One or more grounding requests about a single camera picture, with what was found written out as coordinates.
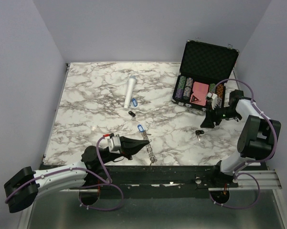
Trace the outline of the black white tag key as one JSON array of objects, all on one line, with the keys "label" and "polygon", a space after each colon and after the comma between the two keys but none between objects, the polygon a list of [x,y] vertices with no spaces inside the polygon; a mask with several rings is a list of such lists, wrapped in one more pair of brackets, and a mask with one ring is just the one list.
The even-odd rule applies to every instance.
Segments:
[{"label": "black white tag key", "polygon": [[203,131],[203,130],[196,130],[196,131],[195,131],[195,135],[196,135],[198,141],[201,140],[201,137],[200,137],[200,136],[203,135],[203,134],[204,134],[204,131]]}]

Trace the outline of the metal keyring disc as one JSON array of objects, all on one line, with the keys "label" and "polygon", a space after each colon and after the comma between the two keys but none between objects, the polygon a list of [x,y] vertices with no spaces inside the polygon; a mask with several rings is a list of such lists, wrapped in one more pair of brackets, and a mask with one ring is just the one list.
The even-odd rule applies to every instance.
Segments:
[{"label": "metal keyring disc", "polygon": [[149,155],[149,158],[155,156],[155,154],[154,154],[154,152],[153,152],[153,149],[152,149],[152,146],[151,146],[151,144],[150,144],[150,143],[151,143],[151,140],[149,139],[147,132],[145,131],[144,133],[141,133],[141,135],[142,135],[142,137],[143,137],[144,140],[149,141],[149,144],[146,145],[146,149],[147,149],[147,153],[148,153],[148,155]]}]

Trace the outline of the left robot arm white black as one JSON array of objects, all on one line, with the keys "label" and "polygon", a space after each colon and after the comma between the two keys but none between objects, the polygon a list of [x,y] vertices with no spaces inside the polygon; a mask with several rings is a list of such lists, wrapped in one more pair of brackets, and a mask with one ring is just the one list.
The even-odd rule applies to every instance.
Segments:
[{"label": "left robot arm white black", "polygon": [[149,140],[137,140],[115,134],[103,135],[95,146],[89,146],[81,160],[66,166],[44,170],[24,167],[4,184],[5,204],[10,213],[30,207],[37,198],[68,188],[90,189],[113,187],[122,193],[105,164],[123,157],[132,160]]}]

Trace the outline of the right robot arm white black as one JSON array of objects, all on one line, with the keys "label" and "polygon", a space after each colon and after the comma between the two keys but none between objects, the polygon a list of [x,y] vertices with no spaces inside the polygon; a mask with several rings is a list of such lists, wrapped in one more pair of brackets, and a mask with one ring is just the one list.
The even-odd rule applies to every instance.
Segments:
[{"label": "right robot arm white black", "polygon": [[211,183],[221,187],[236,179],[237,172],[252,163],[262,163],[273,157],[281,129],[281,123],[270,119],[258,109],[254,100],[244,97],[244,92],[234,90],[229,95],[227,107],[218,107],[214,93],[206,96],[205,119],[201,128],[215,128],[222,120],[245,120],[239,136],[236,152],[219,161],[210,175]]}]

